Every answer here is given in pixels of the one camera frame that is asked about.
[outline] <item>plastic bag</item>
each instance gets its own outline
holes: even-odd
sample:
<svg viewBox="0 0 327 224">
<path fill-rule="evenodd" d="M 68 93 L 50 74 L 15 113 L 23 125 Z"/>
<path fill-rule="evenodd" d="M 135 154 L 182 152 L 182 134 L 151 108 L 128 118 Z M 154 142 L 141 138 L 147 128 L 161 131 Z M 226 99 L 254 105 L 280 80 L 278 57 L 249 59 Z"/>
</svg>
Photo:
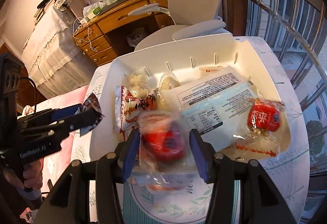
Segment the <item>plastic bag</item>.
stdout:
<svg viewBox="0 0 327 224">
<path fill-rule="evenodd" d="M 175 87 L 179 87 L 180 83 L 174 73 L 170 70 L 166 70 L 159 82 L 158 89 L 158 109 L 160 110 L 168 110 L 168 104 L 166 99 L 164 98 L 163 90 L 170 90 Z"/>
<path fill-rule="evenodd" d="M 253 103 L 246 123 L 248 132 L 245 136 L 238 136 L 235 148 L 240 155 L 256 153 L 277 156 L 280 145 L 275 133 L 281 126 L 281 110 L 284 103 L 263 98 L 247 100 Z"/>
<path fill-rule="evenodd" d="M 75 114 L 79 114 L 81 112 L 85 112 L 89 109 L 94 109 L 97 112 L 99 112 L 101 114 L 101 116 L 99 118 L 96 119 L 96 121 L 94 122 L 93 125 L 88 126 L 88 127 L 83 127 L 80 129 L 80 135 L 85 135 L 87 134 L 89 131 L 93 130 L 103 119 L 103 115 L 102 115 L 102 110 L 100 107 L 100 103 L 98 98 L 96 97 L 96 95 L 94 93 L 91 93 L 88 98 L 83 102 L 83 104 L 78 108 L 78 110 L 76 111 Z"/>
<path fill-rule="evenodd" d="M 128 45 L 135 48 L 143 39 L 145 39 L 148 34 L 145 32 L 144 27 L 138 27 L 133 30 L 131 34 L 127 36 Z"/>
<path fill-rule="evenodd" d="M 148 85 L 148 75 L 144 69 L 134 71 L 123 79 L 125 86 L 133 97 L 144 99 L 151 89 Z"/>
<path fill-rule="evenodd" d="M 239 124 L 246 123 L 255 97 L 247 81 L 232 67 L 163 91 L 171 109 L 176 109 L 188 128 L 197 129 L 215 151 L 235 143 Z"/>
<path fill-rule="evenodd" d="M 167 111 L 146 112 L 139 116 L 140 166 L 148 171 L 162 170 L 185 157 L 185 134 Z"/>
<path fill-rule="evenodd" d="M 138 119 L 141 132 L 139 166 L 131 183 L 146 186 L 150 192 L 178 191 L 187 187 L 196 165 L 188 134 L 173 113 L 154 110 Z"/>
<path fill-rule="evenodd" d="M 222 69 L 222 66 L 203 66 L 199 67 L 200 70 L 200 77 L 207 76 L 208 74 L 215 73 Z"/>
<path fill-rule="evenodd" d="M 116 89 L 115 119 L 116 132 L 122 133 L 138 120 L 141 111 L 157 108 L 157 90 L 150 92 L 144 99 L 134 97 L 124 86 Z"/>
<path fill-rule="evenodd" d="M 97 7 L 100 7 L 101 9 L 105 6 L 106 4 L 103 2 L 96 2 L 90 6 L 86 6 L 83 8 L 83 16 L 86 17 L 88 14 L 90 14 L 94 9 Z"/>
<path fill-rule="evenodd" d="M 174 73 L 166 70 L 160 79 L 159 90 L 169 90 L 179 86 L 180 83 Z"/>
</svg>

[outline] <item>white plate with leaf pattern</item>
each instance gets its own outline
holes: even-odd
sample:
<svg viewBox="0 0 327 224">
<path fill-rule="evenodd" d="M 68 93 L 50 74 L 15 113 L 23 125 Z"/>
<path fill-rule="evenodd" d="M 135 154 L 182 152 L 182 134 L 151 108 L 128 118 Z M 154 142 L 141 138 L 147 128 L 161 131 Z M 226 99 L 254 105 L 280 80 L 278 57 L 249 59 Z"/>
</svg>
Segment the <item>white plate with leaf pattern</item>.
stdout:
<svg viewBox="0 0 327 224">
<path fill-rule="evenodd" d="M 177 193 L 151 193 L 138 184 L 129 187 L 135 203 L 149 217 L 167 224 L 192 224 L 205 220 L 213 184 L 206 184 L 198 174 L 193 174 L 191 183 Z"/>
</svg>

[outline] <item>pink cloth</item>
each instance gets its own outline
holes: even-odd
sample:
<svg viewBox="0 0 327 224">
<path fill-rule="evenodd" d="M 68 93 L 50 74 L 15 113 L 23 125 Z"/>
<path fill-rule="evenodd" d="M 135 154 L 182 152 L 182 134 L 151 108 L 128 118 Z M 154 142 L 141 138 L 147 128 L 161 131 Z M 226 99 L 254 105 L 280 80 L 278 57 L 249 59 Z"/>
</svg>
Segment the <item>pink cloth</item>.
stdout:
<svg viewBox="0 0 327 224">
<path fill-rule="evenodd" d="M 88 86 L 80 87 L 74 91 L 68 92 L 67 94 L 59 95 L 57 97 L 41 102 L 36 106 L 36 111 L 38 112 L 49 108 L 61 109 L 78 103 L 83 103 L 87 88 Z M 42 171 L 43 187 L 41 188 L 42 192 L 48 192 L 48 180 L 51 179 L 54 185 L 64 170 L 67 168 L 67 166 L 70 164 L 74 135 L 75 132 L 71 132 L 69 137 L 62 141 L 61 151 L 44 158 Z"/>
</svg>

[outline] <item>human hand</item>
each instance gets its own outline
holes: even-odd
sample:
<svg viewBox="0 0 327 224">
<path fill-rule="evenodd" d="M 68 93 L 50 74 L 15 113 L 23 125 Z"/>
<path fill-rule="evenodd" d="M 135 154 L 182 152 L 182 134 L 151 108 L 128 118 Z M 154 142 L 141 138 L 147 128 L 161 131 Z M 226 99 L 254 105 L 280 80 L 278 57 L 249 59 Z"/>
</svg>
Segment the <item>human hand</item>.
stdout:
<svg viewBox="0 0 327 224">
<path fill-rule="evenodd" d="M 3 176 L 12 186 L 24 189 L 33 188 L 33 190 L 38 190 L 42 187 L 42 169 L 43 169 L 43 158 L 30 163 L 27 170 L 24 170 L 23 177 L 26 179 L 24 184 L 19 180 L 13 170 L 10 168 L 3 168 Z"/>
</svg>

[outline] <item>white cable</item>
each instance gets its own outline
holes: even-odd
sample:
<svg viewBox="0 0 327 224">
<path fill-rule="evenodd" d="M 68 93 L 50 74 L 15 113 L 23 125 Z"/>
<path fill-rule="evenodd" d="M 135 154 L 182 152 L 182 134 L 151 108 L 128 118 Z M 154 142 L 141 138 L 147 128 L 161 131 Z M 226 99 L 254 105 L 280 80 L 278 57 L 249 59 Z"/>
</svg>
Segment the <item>white cable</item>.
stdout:
<svg viewBox="0 0 327 224">
<path fill-rule="evenodd" d="M 73 31 L 74 31 L 74 25 L 75 25 L 75 22 L 77 21 L 77 22 L 80 23 L 80 21 L 78 20 L 79 18 L 83 19 L 83 17 L 78 17 L 78 18 L 75 19 L 75 21 L 74 21 L 74 23 L 73 23 Z M 90 20 L 87 22 L 87 40 L 88 40 L 88 41 L 86 41 L 85 39 L 82 39 L 82 38 L 77 38 L 77 37 L 75 37 L 75 35 L 77 35 L 78 32 L 80 31 L 80 29 L 82 28 L 82 26 L 83 26 L 82 24 L 80 24 L 80 25 L 77 27 L 76 31 L 73 32 L 73 38 L 78 39 L 78 40 L 84 40 L 84 41 L 86 41 L 86 42 L 89 42 L 89 43 L 90 43 L 90 46 L 89 46 L 90 49 L 91 49 L 92 51 L 94 51 L 94 52 L 97 53 L 98 50 L 92 47 L 92 42 L 91 42 L 91 40 L 89 39 L 89 36 L 90 36 L 90 34 L 91 34 L 91 29 L 89 28 L 89 24 L 90 24 L 90 22 L 91 22 L 92 19 L 90 19 Z"/>
</svg>

